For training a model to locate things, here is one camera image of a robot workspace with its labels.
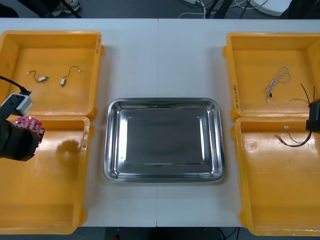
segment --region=metal tray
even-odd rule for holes
[[[114,183],[216,182],[225,159],[209,98],[123,98],[108,109],[104,174]]]

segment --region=floor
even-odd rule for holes
[[[201,19],[203,9],[198,5],[192,5],[184,0],[79,0],[81,9],[79,14],[83,18],[116,18],[116,19],[176,19],[182,13],[192,12],[199,15],[187,14],[181,18]],[[203,0],[207,5],[212,0]],[[0,4],[13,8],[21,18],[37,18],[38,16],[19,3],[17,0],[0,0]],[[238,19],[243,9],[233,7],[226,13],[226,19]],[[73,15],[63,14],[62,18],[74,18]],[[247,9],[243,19],[276,19],[277,17],[266,15],[256,9]]]
[[[139,18],[139,19],[176,19],[182,13],[192,12],[182,18],[198,18],[203,16],[203,9],[186,3],[184,0],[80,0],[79,14],[83,18]],[[38,16],[16,0],[0,0],[0,4],[13,8],[21,18],[38,18]],[[233,7],[226,13],[226,19],[238,19],[243,9]],[[72,15],[61,15],[61,18],[74,18]],[[276,19],[255,9],[248,9],[243,19]],[[222,232],[228,240],[237,239],[237,228],[222,227]],[[218,228],[114,228],[114,227],[79,227],[71,235],[0,235],[0,240],[113,240],[118,235],[121,240],[149,240],[149,239],[223,239]],[[269,237],[254,236],[246,228],[240,228],[239,240],[309,240],[311,237]]]
[[[220,228],[227,240],[237,240],[237,227]],[[217,227],[79,227],[71,235],[0,235],[0,240],[223,240]],[[241,227],[238,240],[318,240],[320,237],[254,236]]]

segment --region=white table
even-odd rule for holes
[[[102,57],[84,226],[236,227],[240,196],[222,47],[229,32],[320,32],[320,20],[1,19],[5,30],[93,30]],[[108,104],[129,97],[208,97],[220,106],[226,171],[217,183],[111,183],[103,173]]]

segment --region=orange plastic bin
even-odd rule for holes
[[[90,120],[36,118],[45,134],[34,157],[0,159],[0,234],[71,234],[85,218]]]
[[[102,35],[95,31],[6,31],[0,38],[0,75],[27,90],[33,107],[29,115],[96,115],[96,95]],[[66,84],[60,82],[66,77]],[[36,82],[35,78],[48,77]],[[0,103],[19,89],[0,81]]]
[[[320,236],[320,135],[300,147],[275,137],[296,145],[285,129],[297,142],[308,135],[301,84],[311,101],[320,96],[320,34],[235,32],[226,42],[240,222],[259,236]],[[277,83],[268,102],[265,87],[282,66],[291,81]]]

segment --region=white cable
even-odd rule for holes
[[[246,7],[241,6],[240,4],[243,4],[243,3],[245,3],[246,1],[249,1],[249,0],[245,0],[245,1],[242,1],[242,2],[239,2],[239,3],[237,3],[237,0],[234,0],[235,5],[231,6],[230,8],[233,8],[233,7],[238,6],[238,7],[242,8],[242,9],[245,9]],[[266,4],[266,2],[268,2],[268,0],[265,0],[262,4],[260,4],[260,5],[258,5],[258,6],[254,6],[254,7],[247,7],[246,9],[249,9],[249,10],[250,10],[250,9],[257,9],[257,8],[260,8],[261,6],[265,5],[265,4]]]
[[[234,2],[235,2],[235,5],[230,6],[229,8],[231,9],[231,8],[234,8],[234,7],[241,7],[241,5],[240,5],[240,4],[244,4],[246,1],[247,1],[247,0],[244,0],[244,1],[239,2],[239,3],[237,3],[236,1],[234,1]]]
[[[182,14],[180,14],[180,16],[178,16],[178,19],[180,17],[182,17],[183,15],[186,15],[186,14],[193,14],[193,15],[203,15],[203,19],[206,18],[206,13],[207,13],[207,9],[206,9],[206,5],[204,4],[204,2],[202,0],[198,0],[197,1],[198,3],[200,3],[203,7],[203,13],[197,13],[197,12],[184,12]]]

